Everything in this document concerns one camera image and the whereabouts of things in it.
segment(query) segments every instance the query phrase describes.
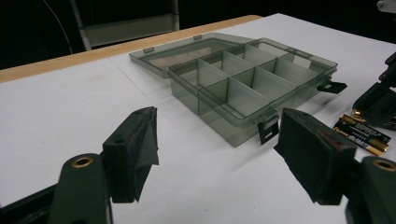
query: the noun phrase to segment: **white tabletop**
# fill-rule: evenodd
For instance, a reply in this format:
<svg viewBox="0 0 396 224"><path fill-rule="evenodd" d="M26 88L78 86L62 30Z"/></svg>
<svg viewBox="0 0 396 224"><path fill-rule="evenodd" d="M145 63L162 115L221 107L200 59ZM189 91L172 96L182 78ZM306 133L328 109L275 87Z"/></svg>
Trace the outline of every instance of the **white tabletop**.
<svg viewBox="0 0 396 224"><path fill-rule="evenodd" d="M338 63L333 80L348 87L298 107L328 126L386 70L396 45L275 14L218 30L267 37ZM273 150L256 135L231 147L127 53L0 84L0 204L57 183L62 165L102 143L133 111L158 107L160 166L139 203L113 204L115 223L346 223L340 206L312 203ZM382 157L396 161L396 133ZM356 159L370 153L359 148Z"/></svg>

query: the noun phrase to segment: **plastic organizer box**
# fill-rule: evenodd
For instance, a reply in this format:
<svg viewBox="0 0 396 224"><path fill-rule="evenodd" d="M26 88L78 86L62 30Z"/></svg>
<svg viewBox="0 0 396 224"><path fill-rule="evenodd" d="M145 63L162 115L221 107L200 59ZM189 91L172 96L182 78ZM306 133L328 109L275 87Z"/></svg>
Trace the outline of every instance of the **plastic organizer box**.
<svg viewBox="0 0 396 224"><path fill-rule="evenodd" d="M337 63L266 38L211 33L130 56L170 77L173 95L234 147L276 135L283 107L344 88L331 82Z"/></svg>

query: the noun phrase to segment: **battery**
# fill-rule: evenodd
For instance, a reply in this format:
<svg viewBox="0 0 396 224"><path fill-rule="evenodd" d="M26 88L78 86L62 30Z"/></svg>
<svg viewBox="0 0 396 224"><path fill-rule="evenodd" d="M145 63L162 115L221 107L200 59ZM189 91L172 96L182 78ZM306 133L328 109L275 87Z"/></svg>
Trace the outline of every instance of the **battery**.
<svg viewBox="0 0 396 224"><path fill-rule="evenodd" d="M388 150L390 137L351 118L343 115L335 123L333 129L360 147L365 148L376 156Z"/></svg>

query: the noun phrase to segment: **cable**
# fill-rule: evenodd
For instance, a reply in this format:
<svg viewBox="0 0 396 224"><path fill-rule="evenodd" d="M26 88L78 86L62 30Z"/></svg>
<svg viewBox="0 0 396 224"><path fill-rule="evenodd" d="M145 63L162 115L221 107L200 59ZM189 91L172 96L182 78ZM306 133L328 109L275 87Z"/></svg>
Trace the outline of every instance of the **cable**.
<svg viewBox="0 0 396 224"><path fill-rule="evenodd" d="M58 17L56 16L55 12L52 10L52 8L50 7L50 5L47 3L46 0L43 0L43 2L46 4L46 6L48 7L49 11L52 13L52 15L55 17L56 21L59 23L59 26L61 26L62 31L64 32L64 38L67 41L67 45L69 46L70 49L70 54L73 54L73 50L72 47L70 46L70 41L69 38L67 37L66 32L64 31L64 27L62 26L61 22L59 21Z"/></svg>

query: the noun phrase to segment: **dark background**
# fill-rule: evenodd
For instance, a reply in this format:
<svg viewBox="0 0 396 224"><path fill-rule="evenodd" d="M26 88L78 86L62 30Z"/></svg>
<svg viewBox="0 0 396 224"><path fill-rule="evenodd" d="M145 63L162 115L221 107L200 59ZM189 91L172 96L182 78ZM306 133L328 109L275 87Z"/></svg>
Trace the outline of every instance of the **dark background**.
<svg viewBox="0 0 396 224"><path fill-rule="evenodd" d="M85 25L132 20L171 11L170 0L77 0ZM180 29L245 15L283 13L333 29L396 44L394 14L377 10L377 0L179 0ZM84 50L69 0L0 0L0 69Z"/></svg>

